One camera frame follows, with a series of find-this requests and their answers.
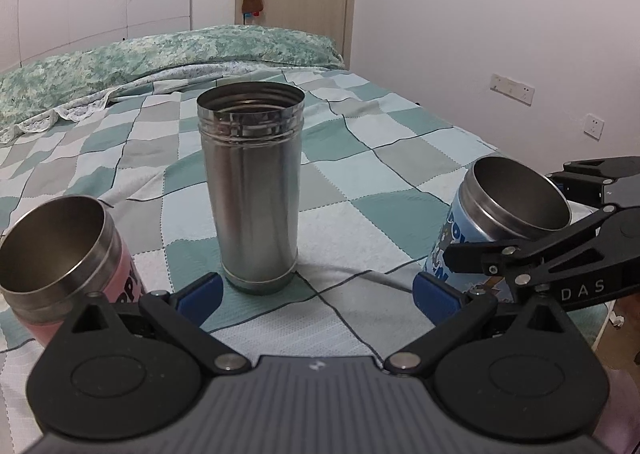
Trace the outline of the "light blue steel cup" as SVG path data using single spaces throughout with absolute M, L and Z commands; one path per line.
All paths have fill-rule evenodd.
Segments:
M 480 287 L 509 300 L 508 286 L 500 276 L 451 272 L 444 260 L 447 246 L 509 238 L 538 240 L 570 222 L 570 205 L 549 179 L 510 158 L 477 159 L 454 194 L 424 271 L 460 292 Z

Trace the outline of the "pink steel cup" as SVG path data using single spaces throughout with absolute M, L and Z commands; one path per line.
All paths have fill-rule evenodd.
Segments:
M 32 209 L 1 243 L 1 293 L 46 346 L 88 292 L 136 302 L 145 287 L 106 203 L 66 195 Z

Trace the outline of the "tall stainless steel cup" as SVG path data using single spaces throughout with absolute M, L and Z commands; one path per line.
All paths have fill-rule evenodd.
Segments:
M 244 81 L 198 96 L 198 131 L 224 277 L 271 294 L 294 275 L 305 95 Z

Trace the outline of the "checkered green bed sheet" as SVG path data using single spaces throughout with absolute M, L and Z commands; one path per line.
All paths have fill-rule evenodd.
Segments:
M 265 70 L 306 93 L 299 270 L 268 296 L 224 292 L 205 329 L 243 352 L 368 367 L 427 330 L 407 294 L 469 164 L 492 147 L 340 72 Z M 147 289 L 217 270 L 196 96 L 131 93 L 1 151 L 1 224 L 65 194 L 102 200 Z

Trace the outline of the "green floral quilt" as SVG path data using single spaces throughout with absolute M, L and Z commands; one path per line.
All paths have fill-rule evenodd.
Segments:
M 345 67 L 325 36 L 257 25 L 222 25 L 52 55 L 1 76 L 1 140 L 78 122 L 129 87 L 211 77 L 235 65 Z

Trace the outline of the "white wall socket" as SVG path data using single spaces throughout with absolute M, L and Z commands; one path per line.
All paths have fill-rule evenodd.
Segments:
M 604 128 L 604 121 L 596 115 L 588 114 L 584 123 L 584 133 L 599 141 Z

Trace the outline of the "white wall switch panel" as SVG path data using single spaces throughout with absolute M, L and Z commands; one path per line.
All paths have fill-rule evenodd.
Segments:
M 492 74 L 489 89 L 527 106 L 533 105 L 535 88 L 511 78 Z

